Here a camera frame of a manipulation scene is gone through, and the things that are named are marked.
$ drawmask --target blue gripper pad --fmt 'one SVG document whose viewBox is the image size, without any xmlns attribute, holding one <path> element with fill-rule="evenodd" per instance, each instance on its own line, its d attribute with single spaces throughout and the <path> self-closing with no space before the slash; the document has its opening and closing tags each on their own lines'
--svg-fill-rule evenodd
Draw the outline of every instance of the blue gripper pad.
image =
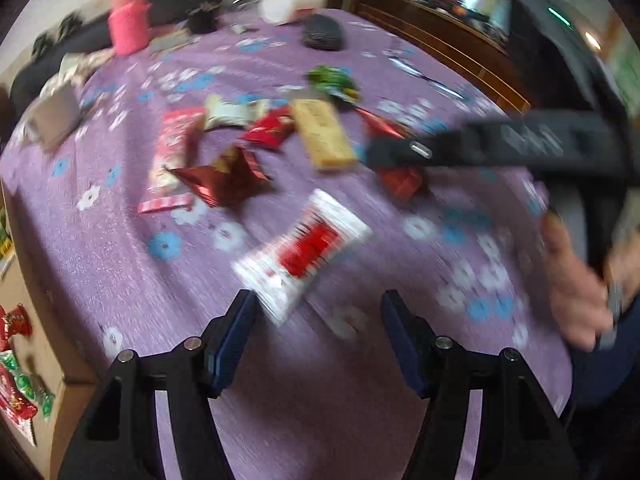
<svg viewBox="0 0 640 480">
<path fill-rule="evenodd" d="M 396 290 L 388 290 L 380 303 L 386 336 L 396 354 L 404 382 L 421 399 L 431 396 L 433 385 L 427 377 L 426 352 L 435 334 L 421 317 L 409 312 Z"/>
<path fill-rule="evenodd" d="M 219 321 L 219 325 L 214 327 L 216 333 L 207 346 L 205 355 L 205 378 L 210 397 L 219 396 L 233 382 L 244 346 L 254 326 L 257 309 L 258 298 L 255 293 L 241 290 L 227 313 L 214 320 Z"/>
</svg>

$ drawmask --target white container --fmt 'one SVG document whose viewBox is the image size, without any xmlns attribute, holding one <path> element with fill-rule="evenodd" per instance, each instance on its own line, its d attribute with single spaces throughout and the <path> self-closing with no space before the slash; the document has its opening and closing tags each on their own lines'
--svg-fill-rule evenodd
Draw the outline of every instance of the white container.
<svg viewBox="0 0 640 480">
<path fill-rule="evenodd" d="M 258 13 L 267 23 L 283 25 L 302 20 L 325 5 L 326 0 L 260 0 Z"/>
</svg>

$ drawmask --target human hand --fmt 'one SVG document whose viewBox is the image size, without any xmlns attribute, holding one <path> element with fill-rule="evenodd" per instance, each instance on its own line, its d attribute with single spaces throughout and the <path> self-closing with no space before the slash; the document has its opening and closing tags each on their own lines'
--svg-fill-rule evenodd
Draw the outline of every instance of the human hand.
<svg viewBox="0 0 640 480">
<path fill-rule="evenodd" d="M 558 215 L 547 213 L 541 232 L 553 316 L 567 342 L 591 351 L 597 336 L 613 327 L 607 285 L 623 287 L 624 309 L 640 291 L 640 233 L 633 232 L 609 253 L 603 279 L 574 253 L 569 232 Z"/>
</svg>

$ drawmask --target pink bottle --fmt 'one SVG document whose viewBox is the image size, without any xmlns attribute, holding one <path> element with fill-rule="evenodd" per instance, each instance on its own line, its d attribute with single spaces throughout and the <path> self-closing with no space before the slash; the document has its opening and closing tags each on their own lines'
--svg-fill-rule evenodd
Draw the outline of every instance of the pink bottle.
<svg viewBox="0 0 640 480">
<path fill-rule="evenodd" d="M 146 0 L 111 0 L 109 32 L 118 56 L 128 56 L 148 46 L 149 7 Z"/>
</svg>

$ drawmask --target pink candy package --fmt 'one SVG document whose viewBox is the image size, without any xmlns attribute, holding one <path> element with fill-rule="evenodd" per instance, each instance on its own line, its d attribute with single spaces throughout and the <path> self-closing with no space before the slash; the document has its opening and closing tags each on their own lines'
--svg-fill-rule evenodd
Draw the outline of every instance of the pink candy package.
<svg viewBox="0 0 640 480">
<path fill-rule="evenodd" d="M 288 234 L 248 253 L 233 264 L 233 270 L 246 288 L 255 291 L 269 318 L 281 325 L 320 269 L 370 233 L 356 215 L 316 189 Z"/>
<path fill-rule="evenodd" d="M 189 188 L 166 168 L 174 170 L 187 166 L 190 147 L 202 134 L 206 114 L 206 108 L 188 108 L 164 115 L 146 196 L 138 205 L 138 213 L 166 211 L 193 204 L 194 195 Z"/>
</svg>

